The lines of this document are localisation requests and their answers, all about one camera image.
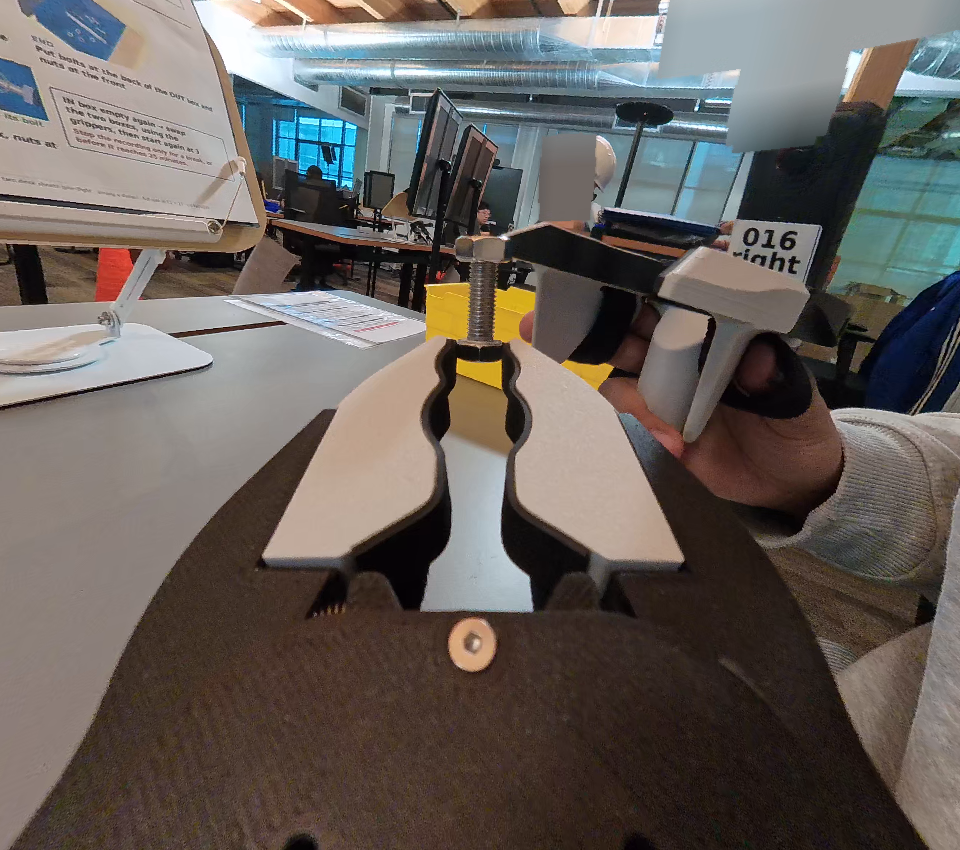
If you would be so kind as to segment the person's grey sweatshirt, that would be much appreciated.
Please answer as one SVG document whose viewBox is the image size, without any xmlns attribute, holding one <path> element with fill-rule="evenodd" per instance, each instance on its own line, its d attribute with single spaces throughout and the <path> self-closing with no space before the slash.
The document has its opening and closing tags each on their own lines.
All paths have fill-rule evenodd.
<svg viewBox="0 0 960 850">
<path fill-rule="evenodd" d="M 958 544 L 932 622 L 855 660 L 820 648 L 859 742 L 929 848 L 959 847 Z"/>
</svg>

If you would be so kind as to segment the yellow plastic bin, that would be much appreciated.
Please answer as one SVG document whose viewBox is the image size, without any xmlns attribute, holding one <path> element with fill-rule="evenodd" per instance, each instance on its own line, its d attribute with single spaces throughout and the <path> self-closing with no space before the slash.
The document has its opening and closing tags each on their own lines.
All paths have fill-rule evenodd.
<svg viewBox="0 0 960 850">
<path fill-rule="evenodd" d="M 432 284 L 426 286 L 426 339 L 443 337 L 462 339 L 469 328 L 471 287 L 468 283 Z M 520 337 L 522 317 L 534 310 L 536 294 L 532 290 L 510 287 L 497 291 L 494 337 L 503 342 Z M 564 366 L 599 388 L 611 375 L 609 364 L 578 364 L 567 361 Z M 484 385 L 502 388 L 501 364 L 458 362 L 458 374 Z"/>
</svg>

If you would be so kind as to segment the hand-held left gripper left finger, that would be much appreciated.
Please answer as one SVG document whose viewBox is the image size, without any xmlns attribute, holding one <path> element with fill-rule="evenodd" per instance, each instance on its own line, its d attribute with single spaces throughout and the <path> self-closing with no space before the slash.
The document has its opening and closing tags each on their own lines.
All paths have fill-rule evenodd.
<svg viewBox="0 0 960 850">
<path fill-rule="evenodd" d="M 266 564 L 349 564 L 425 518 L 449 489 L 457 344 L 436 337 L 347 395 L 267 544 Z"/>
</svg>

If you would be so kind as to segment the steel hex nut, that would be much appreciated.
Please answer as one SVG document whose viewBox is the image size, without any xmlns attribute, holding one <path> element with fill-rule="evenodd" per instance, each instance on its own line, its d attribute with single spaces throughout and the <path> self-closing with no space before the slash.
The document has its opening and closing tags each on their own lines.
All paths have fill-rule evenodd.
<svg viewBox="0 0 960 850">
<path fill-rule="evenodd" d="M 495 264 L 510 261 L 509 241 L 502 236 L 462 236 L 454 244 L 457 260 L 468 263 Z"/>
</svg>

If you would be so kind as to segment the white document stand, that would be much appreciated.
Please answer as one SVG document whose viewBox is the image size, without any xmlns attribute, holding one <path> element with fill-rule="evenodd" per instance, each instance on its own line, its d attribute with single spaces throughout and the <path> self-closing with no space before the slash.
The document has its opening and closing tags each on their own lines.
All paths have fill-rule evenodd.
<svg viewBox="0 0 960 850">
<path fill-rule="evenodd" d="M 3 197 L 3 244 L 140 250 L 117 299 L 102 305 L 95 322 L 2 332 L 3 409 L 181 375 L 212 365 L 209 353 L 136 323 L 131 317 L 166 252 L 237 252 L 255 246 L 265 234 L 265 203 L 233 85 L 212 38 L 207 42 L 238 151 L 226 165 L 237 184 L 226 221 Z"/>
</svg>

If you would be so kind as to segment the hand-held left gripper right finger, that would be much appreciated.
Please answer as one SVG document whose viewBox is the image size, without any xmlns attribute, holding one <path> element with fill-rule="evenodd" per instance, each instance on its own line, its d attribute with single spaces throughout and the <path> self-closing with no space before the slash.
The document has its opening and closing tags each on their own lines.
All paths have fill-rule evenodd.
<svg viewBox="0 0 960 850">
<path fill-rule="evenodd" d="M 506 343 L 502 358 L 516 512 L 590 564 L 682 564 L 614 407 L 522 340 Z"/>
</svg>

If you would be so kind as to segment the grey desk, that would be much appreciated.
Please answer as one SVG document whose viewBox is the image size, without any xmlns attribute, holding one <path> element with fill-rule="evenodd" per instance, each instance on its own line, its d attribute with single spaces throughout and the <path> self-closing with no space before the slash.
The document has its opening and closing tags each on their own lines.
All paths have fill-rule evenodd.
<svg viewBox="0 0 960 850">
<path fill-rule="evenodd" d="M 222 297 L 133 320 L 209 368 L 2 411 L 2 848 L 94 720 L 151 599 L 210 519 L 325 410 L 423 341 L 362 349 Z"/>
</svg>

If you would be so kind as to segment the blue track jacket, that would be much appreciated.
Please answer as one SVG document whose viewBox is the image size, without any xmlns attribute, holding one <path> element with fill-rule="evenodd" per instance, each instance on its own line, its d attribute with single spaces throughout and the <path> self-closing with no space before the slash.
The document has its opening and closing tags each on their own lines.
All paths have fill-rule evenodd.
<svg viewBox="0 0 960 850">
<path fill-rule="evenodd" d="M 922 291 L 860 367 L 863 407 L 916 415 L 959 409 L 959 273 Z"/>
</svg>

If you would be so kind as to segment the steel hex bolt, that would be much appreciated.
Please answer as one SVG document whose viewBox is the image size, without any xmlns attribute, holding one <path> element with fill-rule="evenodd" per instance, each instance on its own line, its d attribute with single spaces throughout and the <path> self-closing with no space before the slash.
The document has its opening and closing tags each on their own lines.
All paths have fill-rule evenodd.
<svg viewBox="0 0 960 850">
<path fill-rule="evenodd" d="M 466 333 L 457 340 L 457 356 L 474 364 L 501 360 L 503 344 L 496 338 L 498 264 L 473 261 L 470 264 L 469 302 Z"/>
</svg>

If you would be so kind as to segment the blue plastic bin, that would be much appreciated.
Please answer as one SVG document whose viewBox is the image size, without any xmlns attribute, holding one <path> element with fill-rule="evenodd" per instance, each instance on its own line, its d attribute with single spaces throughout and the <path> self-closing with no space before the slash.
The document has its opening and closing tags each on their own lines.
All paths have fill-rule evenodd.
<svg viewBox="0 0 960 850">
<path fill-rule="evenodd" d="M 604 238 L 668 247 L 680 253 L 710 247 L 721 236 L 720 227 L 714 224 L 616 207 L 601 209 L 597 225 Z"/>
</svg>

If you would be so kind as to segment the person's right forearm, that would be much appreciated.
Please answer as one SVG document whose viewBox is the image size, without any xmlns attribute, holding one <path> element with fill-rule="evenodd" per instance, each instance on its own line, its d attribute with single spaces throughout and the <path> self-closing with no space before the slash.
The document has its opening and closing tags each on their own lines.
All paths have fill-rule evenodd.
<svg viewBox="0 0 960 850">
<path fill-rule="evenodd" d="M 874 583 L 957 602 L 959 414 L 832 412 L 844 469 L 803 524 L 736 505 L 762 546 L 797 547 Z"/>
</svg>

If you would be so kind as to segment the black disc floor lamp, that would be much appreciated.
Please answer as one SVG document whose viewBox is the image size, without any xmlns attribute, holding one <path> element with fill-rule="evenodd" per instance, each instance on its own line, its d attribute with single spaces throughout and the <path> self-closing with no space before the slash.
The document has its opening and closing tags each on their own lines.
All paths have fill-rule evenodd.
<svg viewBox="0 0 960 850">
<path fill-rule="evenodd" d="M 624 124 L 632 124 L 634 129 L 629 155 L 613 205 L 621 209 L 639 156 L 644 130 L 647 127 L 661 127 L 671 123 L 675 114 L 672 109 L 663 104 L 643 100 L 621 102 L 616 106 L 615 113 L 618 120 Z"/>
</svg>

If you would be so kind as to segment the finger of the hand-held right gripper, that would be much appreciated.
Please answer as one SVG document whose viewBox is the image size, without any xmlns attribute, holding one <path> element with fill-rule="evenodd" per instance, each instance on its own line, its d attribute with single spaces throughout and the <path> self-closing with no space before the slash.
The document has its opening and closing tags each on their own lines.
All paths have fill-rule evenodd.
<svg viewBox="0 0 960 850">
<path fill-rule="evenodd" d="M 554 222 L 512 232 L 507 250 L 537 277 L 529 341 L 560 364 L 611 364 L 665 269 L 650 244 Z"/>
</svg>

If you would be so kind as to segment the background work table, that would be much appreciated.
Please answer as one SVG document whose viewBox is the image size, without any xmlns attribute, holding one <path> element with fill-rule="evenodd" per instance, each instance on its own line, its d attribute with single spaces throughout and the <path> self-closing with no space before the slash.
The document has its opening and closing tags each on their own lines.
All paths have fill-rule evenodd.
<svg viewBox="0 0 960 850">
<path fill-rule="evenodd" d="M 378 268 L 385 260 L 384 255 L 392 254 L 401 267 L 397 304 L 416 312 L 426 308 L 426 286 L 438 268 L 429 245 L 362 229 L 283 218 L 270 219 L 268 223 L 284 233 L 285 241 L 292 234 L 300 238 L 303 253 L 298 285 L 302 290 L 314 290 L 320 286 L 319 274 L 326 266 L 322 266 L 319 260 L 326 256 L 366 263 L 366 295 L 376 296 Z"/>
</svg>

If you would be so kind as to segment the person's right hand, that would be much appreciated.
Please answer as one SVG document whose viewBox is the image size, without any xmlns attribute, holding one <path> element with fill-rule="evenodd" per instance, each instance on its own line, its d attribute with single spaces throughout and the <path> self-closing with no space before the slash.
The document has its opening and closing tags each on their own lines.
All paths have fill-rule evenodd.
<svg viewBox="0 0 960 850">
<path fill-rule="evenodd" d="M 613 367 L 626 375 L 608 377 L 601 394 L 618 412 L 638 420 L 714 495 L 804 521 L 834 494 L 845 462 L 842 437 L 819 391 L 813 389 L 805 413 L 790 419 L 720 405 L 702 435 L 686 443 L 651 412 L 633 380 L 658 321 L 655 309 L 644 304 L 612 357 Z"/>
</svg>

